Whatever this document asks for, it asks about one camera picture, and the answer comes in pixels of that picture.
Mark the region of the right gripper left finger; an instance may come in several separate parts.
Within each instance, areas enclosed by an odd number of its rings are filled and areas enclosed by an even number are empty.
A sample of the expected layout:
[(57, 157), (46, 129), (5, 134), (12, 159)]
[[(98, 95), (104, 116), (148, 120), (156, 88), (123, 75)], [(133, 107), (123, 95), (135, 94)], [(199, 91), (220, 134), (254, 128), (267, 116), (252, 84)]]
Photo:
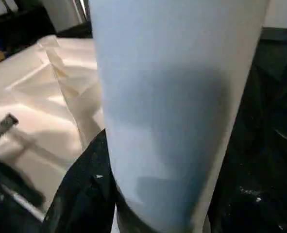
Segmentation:
[(68, 169), (41, 226), (42, 233), (109, 233), (116, 204), (106, 131)]

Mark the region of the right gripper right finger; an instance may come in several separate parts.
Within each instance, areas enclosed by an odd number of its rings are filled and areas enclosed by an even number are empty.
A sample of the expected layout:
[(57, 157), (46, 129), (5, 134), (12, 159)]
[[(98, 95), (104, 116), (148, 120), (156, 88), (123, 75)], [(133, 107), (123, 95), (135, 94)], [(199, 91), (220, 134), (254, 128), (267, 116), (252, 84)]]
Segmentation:
[(208, 217), (213, 233), (287, 233), (287, 151), (228, 147)]

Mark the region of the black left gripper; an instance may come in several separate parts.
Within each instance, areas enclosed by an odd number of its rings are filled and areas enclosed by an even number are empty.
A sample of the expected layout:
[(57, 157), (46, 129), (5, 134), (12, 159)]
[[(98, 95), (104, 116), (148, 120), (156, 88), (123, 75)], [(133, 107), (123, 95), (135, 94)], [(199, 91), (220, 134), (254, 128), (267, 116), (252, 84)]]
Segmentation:
[[(17, 125), (19, 120), (12, 114), (8, 113), (0, 121), (0, 137), (6, 134), (12, 127)], [(0, 160), (0, 184), (5, 185), (12, 191), (19, 193), (28, 202), (35, 207), (40, 207), (45, 197), (44, 195), (33, 188), (22, 178), (22, 176), (9, 165)]]

